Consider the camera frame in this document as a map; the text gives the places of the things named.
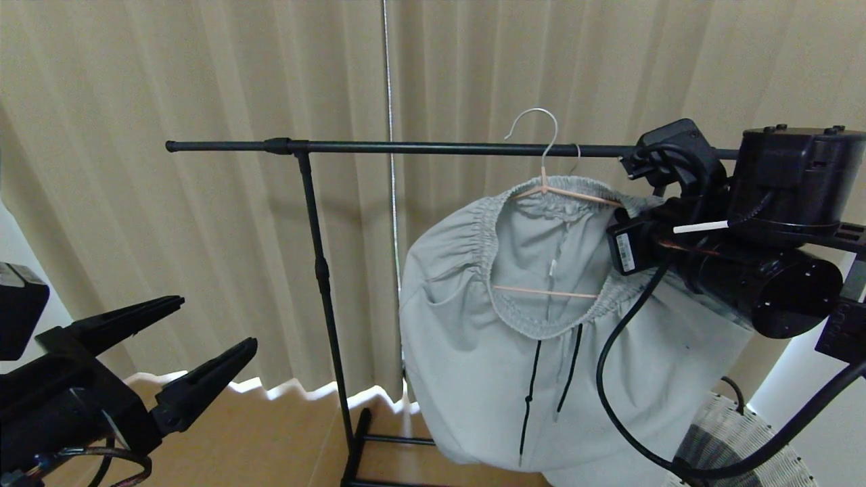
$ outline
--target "vertical rack pole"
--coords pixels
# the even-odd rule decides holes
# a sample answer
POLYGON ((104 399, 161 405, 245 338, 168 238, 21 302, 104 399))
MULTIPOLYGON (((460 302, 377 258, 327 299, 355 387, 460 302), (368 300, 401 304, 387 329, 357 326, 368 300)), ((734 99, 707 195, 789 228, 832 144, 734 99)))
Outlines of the vertical rack pole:
POLYGON ((322 246, 322 234, 319 227, 319 212, 316 209, 316 195, 313 190, 313 168, 310 166, 310 154, 296 152, 294 156, 298 159, 298 167, 301 169, 301 178, 304 183, 304 197, 307 200, 307 216, 310 219, 310 233, 313 236, 313 251, 316 256, 316 281, 319 282, 319 292, 322 294, 322 308, 325 310, 325 326, 327 327, 327 339, 331 344, 331 360, 333 361, 333 374, 337 380, 337 395, 339 396, 339 409, 343 415, 343 427, 346 430, 346 443, 349 451, 352 451, 354 434, 352 433, 352 417, 349 415, 349 403, 346 397, 346 378, 343 375, 343 360, 339 354, 339 341, 337 340, 337 324, 333 317, 333 302, 331 301, 330 271, 325 259, 325 250, 322 246))

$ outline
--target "clothes hanger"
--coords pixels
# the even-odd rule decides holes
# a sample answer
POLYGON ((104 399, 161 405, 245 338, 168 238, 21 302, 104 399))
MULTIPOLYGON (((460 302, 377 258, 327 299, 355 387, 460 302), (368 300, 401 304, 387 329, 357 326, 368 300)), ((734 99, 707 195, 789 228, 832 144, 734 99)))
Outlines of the clothes hanger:
MULTIPOLYGON (((514 119, 514 123, 511 124, 511 130, 508 132, 508 135, 505 136, 505 140, 508 140, 511 138, 512 134, 514 133, 514 127, 517 126, 517 122, 520 120, 520 118, 523 115, 528 114, 529 112, 542 112, 542 113, 549 115, 550 118, 553 119, 553 140, 550 141, 550 144, 547 144, 547 148, 541 154, 541 185, 536 186, 529 191, 525 191, 525 192, 522 192, 516 196, 513 196, 513 197, 511 197, 511 199, 523 198, 525 196, 529 196, 529 195, 535 194, 537 192, 541 192, 542 194, 547 194, 548 192, 555 192, 557 194, 562 194, 562 195, 570 196, 573 198, 584 199, 586 201, 594 201, 596 203, 606 203, 608 205, 614 205, 614 206, 622 208, 623 204, 619 203, 618 201, 611 201, 609 199, 598 198, 598 197, 590 196, 587 194, 581 194, 581 193, 577 193, 577 192, 560 190, 559 188, 554 188, 554 187, 547 185, 547 173, 545 172, 544 161, 545 161, 545 157, 547 156, 547 152, 550 151, 550 148, 553 147, 553 144, 556 142, 557 136, 559 136, 559 122, 556 120, 556 117, 544 108, 529 108, 528 110, 524 110, 523 113, 521 113, 520 115, 517 115, 517 118, 514 119)), ((580 157, 580 146, 578 146, 578 158, 579 157, 580 157)), ((556 295, 556 296, 568 296, 568 297, 584 297, 584 298, 590 298, 590 299, 594 299, 594 298, 598 297, 598 295, 587 295, 587 294, 581 294, 581 293, 565 293, 565 292, 561 292, 561 291, 543 291, 540 289, 528 289, 528 288, 513 288, 511 286, 494 286, 494 289, 501 289, 501 290, 505 290, 505 291, 518 291, 521 293, 530 293, 530 294, 535 294, 535 295, 556 295)))
MULTIPOLYGON (((534 188, 524 191, 522 193, 516 194, 511 197, 511 199, 519 199, 529 196, 531 194, 535 194, 540 192, 541 194, 547 194, 548 192, 553 192, 556 194, 561 194, 564 196, 570 196, 572 198, 583 199, 584 201, 592 201, 595 203, 604 203, 606 205, 616 206, 617 208, 622 208, 623 204, 618 201, 613 201, 611 199, 599 198, 597 196, 590 196, 588 194, 582 194, 579 192, 570 192, 567 190, 562 190, 559 188, 554 188, 552 186, 547 185, 547 171, 545 169, 545 158, 547 157, 547 153, 550 152, 550 148, 553 147, 553 144, 556 143, 556 138, 559 136, 559 122, 556 120, 556 117, 550 113, 545 108, 529 108, 528 110, 524 110, 520 115, 517 115, 517 118, 514 119, 514 122, 511 124, 511 130, 508 131, 508 135, 505 136, 505 140, 511 138, 514 134, 514 128, 517 127, 517 122, 520 121, 520 118, 523 115, 528 114, 530 112, 542 112, 543 114, 547 114, 550 116, 551 120, 553 120, 553 139, 550 141, 550 144, 547 144, 547 148, 545 148, 544 152, 541 154, 541 185, 535 186, 534 188)), ((578 146, 578 158, 580 158, 580 146, 578 146)))

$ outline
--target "wooden floor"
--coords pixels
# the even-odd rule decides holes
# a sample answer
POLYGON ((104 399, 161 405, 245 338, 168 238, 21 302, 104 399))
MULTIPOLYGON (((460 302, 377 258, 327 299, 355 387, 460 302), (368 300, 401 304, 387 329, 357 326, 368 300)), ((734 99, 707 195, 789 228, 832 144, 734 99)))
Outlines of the wooden floor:
MULTIPOLYGON (((159 385, 135 380, 145 405, 155 405, 159 385)), ((429 437, 420 413, 394 413, 372 399, 371 432, 429 437)), ((361 407, 352 410, 357 424, 361 407)), ((346 441, 336 393, 306 400, 297 388, 268 399, 261 388, 238 393, 226 389, 185 433, 175 433, 151 455, 153 473, 143 485, 160 487, 337 486, 346 466, 346 441)), ((95 458, 76 458, 46 478, 53 486, 84 487, 96 472, 95 458)), ((102 485, 138 470, 115 460, 102 485)), ((363 479, 460 486, 544 486, 540 474, 504 471, 486 465, 455 465, 436 447, 369 443, 361 463, 363 479)))

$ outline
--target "white cable tie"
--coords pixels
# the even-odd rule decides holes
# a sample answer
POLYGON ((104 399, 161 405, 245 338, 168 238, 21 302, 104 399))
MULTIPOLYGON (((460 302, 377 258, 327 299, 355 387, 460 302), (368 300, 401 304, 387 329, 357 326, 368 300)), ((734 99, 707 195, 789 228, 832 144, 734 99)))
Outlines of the white cable tie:
POLYGON ((720 222, 706 222, 703 224, 675 226, 674 233, 691 233, 693 231, 721 230, 727 227, 727 220, 722 220, 720 222))

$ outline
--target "gray and white basket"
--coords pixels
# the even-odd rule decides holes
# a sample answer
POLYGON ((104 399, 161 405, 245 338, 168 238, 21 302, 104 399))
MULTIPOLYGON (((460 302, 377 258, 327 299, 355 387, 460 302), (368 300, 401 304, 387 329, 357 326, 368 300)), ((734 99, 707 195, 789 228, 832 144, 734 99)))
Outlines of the gray and white basket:
MULTIPOLYGON (((695 415, 677 457, 696 468, 716 468, 737 462, 772 438, 775 431, 754 412, 737 412, 736 403, 710 394, 695 415)), ((670 475, 665 487, 686 485, 670 475)), ((745 475, 708 480, 710 487, 815 487, 818 485, 803 460, 790 446, 745 475)))

